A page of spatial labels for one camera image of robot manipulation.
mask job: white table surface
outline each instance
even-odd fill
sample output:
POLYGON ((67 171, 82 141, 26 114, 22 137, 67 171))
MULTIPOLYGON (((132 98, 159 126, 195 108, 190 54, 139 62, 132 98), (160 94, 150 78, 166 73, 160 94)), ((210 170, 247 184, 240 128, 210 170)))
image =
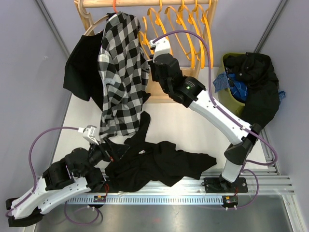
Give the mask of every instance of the white table surface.
MULTIPOLYGON (((217 69, 217 67, 212 69, 212 79, 215 77, 217 69)), ((207 68, 201 70, 199 80, 208 86, 207 68)), ((217 165, 213 166, 212 169, 224 168, 226 161, 224 151, 230 143, 208 120, 178 103, 146 103, 143 110, 151 116, 151 124, 146 136, 147 142, 158 143, 166 140, 175 143, 177 149, 207 153, 217 158, 217 165)), ((72 95, 64 126, 86 127, 87 125, 94 125, 99 128, 100 117, 101 110, 93 100, 89 102, 83 101, 72 95)), ((116 136, 111 140, 116 143, 123 143, 127 137, 116 136)), ((88 149, 89 143, 82 137, 81 133, 73 130, 63 130, 53 162, 60 160, 77 147, 88 149)), ((258 162, 266 162, 260 141, 256 143, 248 158, 258 162)), ((107 165, 107 162, 101 161, 98 167, 105 168, 107 165)), ((250 169, 267 168, 251 163, 248 163, 246 167, 250 169)))

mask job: blue clothing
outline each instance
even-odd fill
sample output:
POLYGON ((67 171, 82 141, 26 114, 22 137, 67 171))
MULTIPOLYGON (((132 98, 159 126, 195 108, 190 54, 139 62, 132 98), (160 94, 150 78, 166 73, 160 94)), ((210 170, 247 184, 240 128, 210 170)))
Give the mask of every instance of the blue clothing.
POLYGON ((237 81, 234 73, 228 74, 227 77, 233 82, 230 85, 234 85, 230 86, 233 97, 240 102, 246 102, 248 97, 247 86, 242 81, 237 81))
POLYGON ((247 86, 243 82, 237 81, 235 74, 233 73, 227 75, 226 72, 223 72, 222 74, 219 74, 213 81, 213 85, 215 86, 215 93, 222 89, 230 88, 231 93, 236 100, 240 102, 246 102, 247 100, 247 86))
POLYGON ((226 72, 219 74, 216 79, 213 81, 213 85, 215 87, 215 93, 219 92, 222 89, 229 88, 228 78, 226 72))
POLYGON ((279 101, 280 101, 280 104, 281 104, 281 101, 282 99, 285 98, 285 92, 282 90, 279 92, 279 101))

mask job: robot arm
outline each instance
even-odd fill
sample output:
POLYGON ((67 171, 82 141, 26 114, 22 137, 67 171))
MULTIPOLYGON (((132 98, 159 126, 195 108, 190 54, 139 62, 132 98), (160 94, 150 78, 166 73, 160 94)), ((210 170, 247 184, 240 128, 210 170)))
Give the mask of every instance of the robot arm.
POLYGON ((79 132, 90 143, 89 150, 76 148, 60 161, 53 163, 22 197, 8 199, 10 227, 26 227, 39 222, 44 215, 61 203, 86 192, 100 192, 106 179, 95 166, 101 161, 118 161, 129 149, 109 139, 101 143, 94 137, 96 127, 80 128, 79 132))
MULTIPOLYGON (((169 54, 170 45, 167 39, 155 44, 152 60, 149 61, 153 81, 159 82, 163 91, 175 102, 196 111, 216 126, 230 141, 225 151, 225 168, 218 178, 219 186, 229 191, 236 181, 244 161, 251 152, 256 138, 239 128, 229 120, 216 106, 220 106, 245 128, 259 133, 258 125, 250 125, 233 115, 217 100, 213 105, 205 86, 193 77, 183 76, 177 59, 169 54)), ((10 227, 25 227, 39 222, 42 217, 59 204, 85 192, 97 192, 102 189, 106 180, 100 168, 95 168, 101 160, 118 161, 129 149, 127 145, 114 144, 109 139, 103 143, 94 137, 96 127, 87 126, 80 129, 83 137, 90 143, 89 150, 76 148, 63 159, 53 163, 38 180, 34 191, 30 189, 22 197, 8 199, 6 207, 10 227)))
POLYGON ((241 120, 217 100, 214 100, 216 105, 213 105, 209 93, 202 83, 193 77, 183 76, 178 60, 169 54, 170 45, 167 39, 158 40, 156 43, 150 41, 150 45, 154 49, 152 60, 149 61, 153 81, 159 82, 163 91, 175 102, 205 117, 230 141, 231 145, 225 151, 225 168, 220 176, 221 186, 227 188, 239 176, 239 172, 251 152, 256 138, 243 130, 244 128, 239 128, 216 106, 220 106, 241 125, 255 133, 261 131, 260 126, 257 124, 250 125, 241 120))

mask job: checkered shirt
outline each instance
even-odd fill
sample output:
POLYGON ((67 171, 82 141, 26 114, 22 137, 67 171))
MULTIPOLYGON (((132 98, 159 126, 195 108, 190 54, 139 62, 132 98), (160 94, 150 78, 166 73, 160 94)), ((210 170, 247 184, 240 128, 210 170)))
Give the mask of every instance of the checkered shirt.
POLYGON ((139 44, 139 30, 138 19, 122 12, 106 23, 98 56, 103 81, 101 139, 128 135, 140 126, 149 66, 139 44))

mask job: yellow basket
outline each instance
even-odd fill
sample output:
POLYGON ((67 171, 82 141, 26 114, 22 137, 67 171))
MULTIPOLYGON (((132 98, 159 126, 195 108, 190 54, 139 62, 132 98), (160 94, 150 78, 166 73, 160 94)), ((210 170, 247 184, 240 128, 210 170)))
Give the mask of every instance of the yellow basket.
MULTIPOLYGON (((243 53, 227 53, 225 54, 221 59, 221 66, 219 67, 217 76, 223 72, 225 72, 225 67, 223 61, 228 58, 228 56, 240 56, 244 55, 243 53)), ((224 105, 229 111, 231 111, 236 116, 240 117, 241 112, 243 111, 243 108, 245 106, 245 103, 241 103, 237 101, 229 88, 223 89, 218 92, 218 98, 219 102, 224 105)))

